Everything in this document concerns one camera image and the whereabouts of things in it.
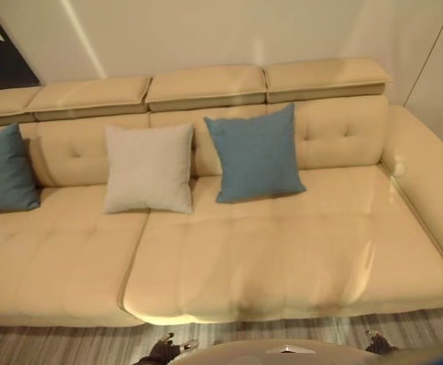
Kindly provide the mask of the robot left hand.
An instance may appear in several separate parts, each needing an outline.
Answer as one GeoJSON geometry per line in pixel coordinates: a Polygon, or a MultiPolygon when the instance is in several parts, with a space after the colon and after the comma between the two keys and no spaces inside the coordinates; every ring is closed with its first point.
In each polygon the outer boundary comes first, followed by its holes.
{"type": "Polygon", "coordinates": [[[199,340],[192,339],[182,344],[174,344],[173,332],[168,332],[151,348],[150,353],[136,362],[137,365],[153,364],[166,365],[177,358],[180,354],[193,351],[198,348],[199,340]]]}

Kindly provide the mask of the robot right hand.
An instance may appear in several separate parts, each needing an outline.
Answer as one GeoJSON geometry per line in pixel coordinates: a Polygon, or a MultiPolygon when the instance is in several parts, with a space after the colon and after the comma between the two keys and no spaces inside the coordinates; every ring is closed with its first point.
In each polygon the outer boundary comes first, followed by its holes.
{"type": "Polygon", "coordinates": [[[365,334],[369,340],[369,344],[365,348],[365,350],[368,352],[378,355],[385,355],[399,350],[398,347],[390,344],[386,337],[378,331],[368,329],[365,331],[365,334]]]}

